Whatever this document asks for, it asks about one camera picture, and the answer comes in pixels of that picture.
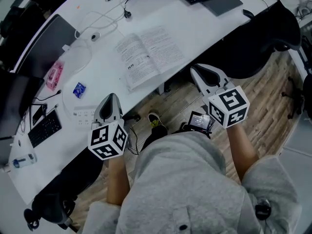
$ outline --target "pink package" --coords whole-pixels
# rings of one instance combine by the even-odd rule
[[[58,85],[59,77],[63,71],[63,67],[63,62],[56,61],[50,69],[46,85],[52,91],[54,91]]]

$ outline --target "blue packet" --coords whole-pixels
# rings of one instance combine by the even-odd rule
[[[75,94],[75,96],[77,96],[77,98],[81,98],[83,92],[86,90],[86,87],[83,86],[80,82],[78,82],[78,84],[76,85],[76,88],[74,89],[73,93]]]

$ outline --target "wooden floor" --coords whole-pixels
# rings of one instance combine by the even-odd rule
[[[300,84],[300,77],[291,57],[288,52],[284,52],[274,53],[266,67],[254,77],[233,80],[235,85],[243,88],[251,103],[248,118],[243,122],[243,126],[260,157],[275,154],[279,150],[296,120],[296,117],[292,120],[287,119],[287,114],[292,109],[292,102],[289,98],[281,96],[281,92],[291,91],[288,76],[293,77],[296,83]],[[133,124],[133,129],[138,135],[138,148],[141,149],[145,139],[151,133],[151,126],[146,118],[150,110],[158,111],[162,122],[172,133],[182,122],[188,121],[191,111],[204,113],[201,108],[203,104],[202,96],[195,86],[177,75],[171,84],[171,92],[162,95],[153,92],[134,108],[134,111],[142,117],[138,123],[129,122]],[[135,143],[133,134],[130,137],[132,143]],[[239,183],[226,131],[215,125],[211,139],[224,154],[227,176]],[[128,150],[125,151],[131,185],[136,158],[137,156]],[[76,227],[83,226],[92,202],[105,201],[106,177],[107,169],[103,166],[97,181],[78,196],[75,210],[71,215]]]

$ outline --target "open book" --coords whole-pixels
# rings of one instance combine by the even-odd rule
[[[130,89],[185,62],[184,55],[162,26],[128,35],[116,50]]]

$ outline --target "forearm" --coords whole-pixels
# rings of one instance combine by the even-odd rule
[[[130,185],[123,156],[110,159],[107,203],[121,206],[129,191]]]
[[[245,130],[241,124],[236,124],[227,128],[233,162],[240,181],[242,181],[246,171],[258,159],[258,154],[250,143]]]

